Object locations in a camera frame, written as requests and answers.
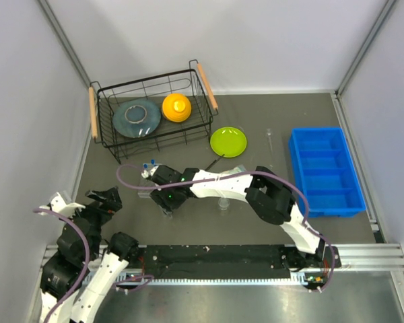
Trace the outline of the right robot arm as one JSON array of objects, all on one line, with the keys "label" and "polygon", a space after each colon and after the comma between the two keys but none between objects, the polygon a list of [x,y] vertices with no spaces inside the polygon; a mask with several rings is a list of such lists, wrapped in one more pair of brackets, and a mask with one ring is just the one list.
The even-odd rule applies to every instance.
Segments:
[{"label": "right robot arm", "polygon": [[301,212],[292,191],[304,195],[267,168],[259,166],[252,172],[216,174],[199,168],[187,168],[180,173],[159,165],[144,170],[142,177],[154,183],[150,197],[165,213],[173,213],[188,199],[215,197],[241,201],[250,205],[262,221],[280,226],[308,266],[322,262],[327,250],[331,260],[335,260],[335,249],[311,227],[308,213]]}]

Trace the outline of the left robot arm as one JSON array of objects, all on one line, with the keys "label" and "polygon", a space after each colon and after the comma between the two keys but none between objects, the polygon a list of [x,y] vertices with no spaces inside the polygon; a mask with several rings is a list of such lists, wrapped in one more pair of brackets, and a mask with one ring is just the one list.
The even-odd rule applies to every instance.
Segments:
[{"label": "left robot arm", "polygon": [[38,210],[64,222],[57,251],[41,270],[40,322],[93,322],[117,277],[140,259],[139,242],[123,232],[100,249],[102,226],[123,207],[118,188],[86,196],[91,203],[82,205],[56,192]]}]

